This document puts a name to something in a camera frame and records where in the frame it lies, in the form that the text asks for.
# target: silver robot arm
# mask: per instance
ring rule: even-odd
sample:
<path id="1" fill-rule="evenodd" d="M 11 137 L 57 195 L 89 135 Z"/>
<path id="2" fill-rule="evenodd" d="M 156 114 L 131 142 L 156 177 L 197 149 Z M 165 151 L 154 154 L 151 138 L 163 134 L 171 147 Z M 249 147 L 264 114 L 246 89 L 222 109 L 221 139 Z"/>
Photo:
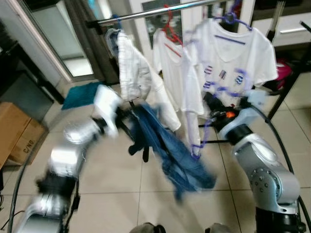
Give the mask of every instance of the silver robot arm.
<path id="1" fill-rule="evenodd" d="M 245 106 L 260 108 L 264 99 L 264 91 L 252 90 L 240 104 L 244 101 Z M 249 179 L 256 205 L 257 233 L 303 232 L 300 230 L 305 225 L 297 215 L 298 179 L 282 165 L 271 146 L 247 126 L 258 113 L 250 107 L 224 107 L 210 93 L 205 100 L 212 110 L 215 129 L 233 145 L 231 154 Z"/>
<path id="2" fill-rule="evenodd" d="M 37 182 L 36 195 L 17 227 L 17 233 L 66 233 L 66 219 L 77 208 L 80 196 L 76 192 L 73 203 L 71 196 L 78 186 L 79 175 L 86 160 L 86 150 L 103 133 L 115 137 L 116 109 L 121 98 L 110 88 L 99 86 L 94 100 L 99 118 L 89 118 L 69 124 L 64 129 L 62 142 L 52 149 L 46 173 Z"/>

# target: red hanger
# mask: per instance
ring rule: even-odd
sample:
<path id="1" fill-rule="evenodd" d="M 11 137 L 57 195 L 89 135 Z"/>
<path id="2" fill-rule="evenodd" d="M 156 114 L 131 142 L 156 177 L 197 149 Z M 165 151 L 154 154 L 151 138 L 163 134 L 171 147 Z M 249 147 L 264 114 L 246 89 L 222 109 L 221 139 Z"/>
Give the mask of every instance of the red hanger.
<path id="1" fill-rule="evenodd" d="M 171 19 L 173 18 L 173 14 L 172 14 L 172 11 L 171 11 L 171 10 L 168 11 L 168 15 L 169 15 L 169 21 L 168 21 L 167 24 L 162 28 L 162 31 L 165 32 L 166 37 L 167 37 L 170 41 L 172 41 L 172 42 L 174 42 L 174 43 L 175 43 L 175 42 L 178 42 L 178 43 L 180 43 L 180 44 L 183 46 L 183 42 L 179 39 L 179 37 L 175 34 L 173 28 L 170 26 L 170 21 L 171 21 Z M 168 35 L 167 35 L 168 29 L 170 30 L 171 36 L 168 36 Z M 178 52 L 176 52 L 175 50 L 173 50 L 169 45 L 165 44 L 165 46 L 168 47 L 170 50 L 172 50 L 174 53 L 176 53 L 179 57 L 181 57 L 181 55 L 180 55 Z"/>

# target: pink object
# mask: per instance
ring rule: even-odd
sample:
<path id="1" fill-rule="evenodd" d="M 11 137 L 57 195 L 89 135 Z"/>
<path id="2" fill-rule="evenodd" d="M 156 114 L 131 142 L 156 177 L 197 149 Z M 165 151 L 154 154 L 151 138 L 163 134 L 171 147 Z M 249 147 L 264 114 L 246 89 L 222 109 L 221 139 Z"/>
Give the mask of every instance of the pink object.
<path id="1" fill-rule="evenodd" d="M 292 73 L 291 67 L 285 62 L 284 59 L 276 60 L 276 67 L 278 78 L 275 79 L 277 81 L 277 88 L 280 89 L 285 84 L 285 79 Z"/>

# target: white t-shirt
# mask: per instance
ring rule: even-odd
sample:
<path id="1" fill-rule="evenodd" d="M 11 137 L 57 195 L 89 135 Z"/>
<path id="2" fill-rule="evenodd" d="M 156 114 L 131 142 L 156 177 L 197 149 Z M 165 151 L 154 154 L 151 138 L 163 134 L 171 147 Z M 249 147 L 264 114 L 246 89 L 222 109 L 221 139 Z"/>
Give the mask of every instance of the white t-shirt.
<path id="1" fill-rule="evenodd" d="M 157 72 L 162 70 L 165 88 L 181 110 L 189 144 L 200 144 L 197 115 L 204 113 L 201 87 L 188 52 L 181 45 L 170 41 L 166 34 L 157 29 L 154 33 L 153 60 Z"/>
<path id="2" fill-rule="evenodd" d="M 123 30 L 118 34 L 118 47 L 122 99 L 145 99 L 152 107 L 160 109 L 159 118 L 162 123 L 173 132 L 178 130 L 181 123 L 163 80 Z"/>
<path id="3" fill-rule="evenodd" d="M 225 106 L 237 105 L 240 99 L 228 92 L 241 93 L 277 78 L 274 48 L 256 28 L 231 33 L 207 19 L 196 27 L 187 49 L 197 66 L 201 90 L 217 92 Z M 219 87 L 226 91 L 216 91 Z"/>

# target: white jacket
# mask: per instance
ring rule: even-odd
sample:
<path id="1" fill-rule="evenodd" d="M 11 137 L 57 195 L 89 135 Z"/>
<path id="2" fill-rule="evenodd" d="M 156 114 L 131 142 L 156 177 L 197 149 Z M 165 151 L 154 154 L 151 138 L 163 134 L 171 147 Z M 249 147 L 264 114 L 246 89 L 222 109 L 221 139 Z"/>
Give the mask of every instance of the white jacket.
<path id="1" fill-rule="evenodd" d="M 144 99 L 152 107 L 159 107 L 160 120 L 176 131 L 181 123 L 176 104 L 164 87 L 163 80 L 134 47 L 123 30 L 118 34 L 121 97 L 124 101 Z"/>

